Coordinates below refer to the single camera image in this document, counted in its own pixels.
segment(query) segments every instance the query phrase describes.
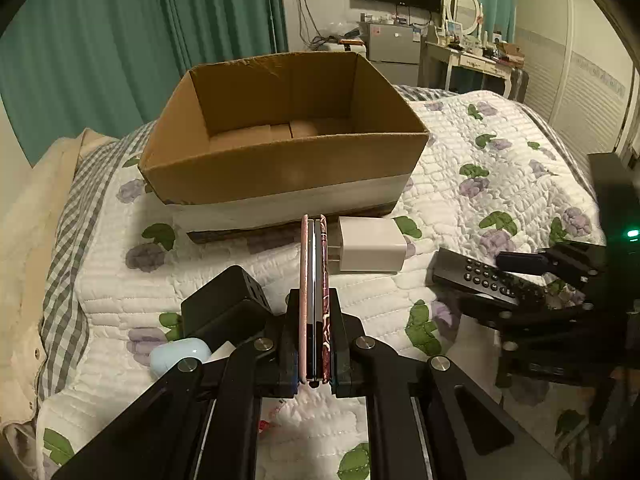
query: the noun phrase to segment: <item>white quilted bedspread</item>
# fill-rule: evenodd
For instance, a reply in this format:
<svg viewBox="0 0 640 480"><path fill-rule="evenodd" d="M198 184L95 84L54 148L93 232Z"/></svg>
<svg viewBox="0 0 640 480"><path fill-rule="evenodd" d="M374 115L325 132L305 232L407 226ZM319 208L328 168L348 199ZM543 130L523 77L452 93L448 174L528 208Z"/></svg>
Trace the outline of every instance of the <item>white quilted bedspread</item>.
<svg viewBox="0 0 640 480"><path fill-rule="evenodd" d="M479 115L469 113L469 104ZM434 304L442 299L437 289L430 288L427 266L438 247L491 262L500 249L548 246L556 217L561 236L604 240L593 200L514 103L479 91L410 105L432 137L392 216L407 216L420 235L407 236L412 246L396 275L335 274L330 286L337 288L343 311L362 319L368 335L425 360L427 354L405 333L411 307L423 300L431 317L440 316L455 329L455 320L442 313L446 306ZM298 286L300 245L286 232L279 240L249 236L198 246L152 193L135 191L131 181L140 178L136 166L116 172L76 279L90 340L70 385L42 404L36 436L43 476L51 465L43 442L46 429L62 435L77 452L152 384L144 363L155 343L136 340L131 329L167 332L159 314L179 312L183 299L231 264L244 267L262 285L274 313L283 312L286 294ZM493 212L507 213L514 225L496 223L505 217L492 217ZM161 265L151 272L127 267L127 253L152 242L142 233L156 223L168 224L175 234L171 250L157 244L163 263L162 256L154 260L151 267ZM452 334L443 326L433 334L444 352ZM262 418L270 427L259 437L258 478L335 479L345 453L367 441L364 400L335 399L327 387L301 386L293 400L266 402Z"/></svg>

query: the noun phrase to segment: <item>white charger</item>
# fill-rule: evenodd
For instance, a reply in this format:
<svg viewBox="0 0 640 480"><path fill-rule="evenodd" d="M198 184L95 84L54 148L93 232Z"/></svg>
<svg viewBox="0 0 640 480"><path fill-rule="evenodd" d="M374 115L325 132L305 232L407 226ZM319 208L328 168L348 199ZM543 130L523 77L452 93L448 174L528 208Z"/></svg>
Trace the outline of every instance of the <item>white charger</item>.
<svg viewBox="0 0 640 480"><path fill-rule="evenodd" d="M340 270L398 272L402 269L406 241L393 219L340 216L338 226L340 246L329 248L340 250Z"/></svg>

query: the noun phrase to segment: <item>remote control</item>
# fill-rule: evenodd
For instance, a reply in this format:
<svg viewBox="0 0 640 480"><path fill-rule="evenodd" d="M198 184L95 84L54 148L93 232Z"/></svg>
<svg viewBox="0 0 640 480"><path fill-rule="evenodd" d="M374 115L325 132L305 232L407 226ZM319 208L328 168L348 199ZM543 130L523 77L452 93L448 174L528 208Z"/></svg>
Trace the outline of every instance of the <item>remote control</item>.
<svg viewBox="0 0 640 480"><path fill-rule="evenodd" d="M487 294L510 310L546 305L543 287L444 248L436 254L433 281L463 292Z"/></svg>

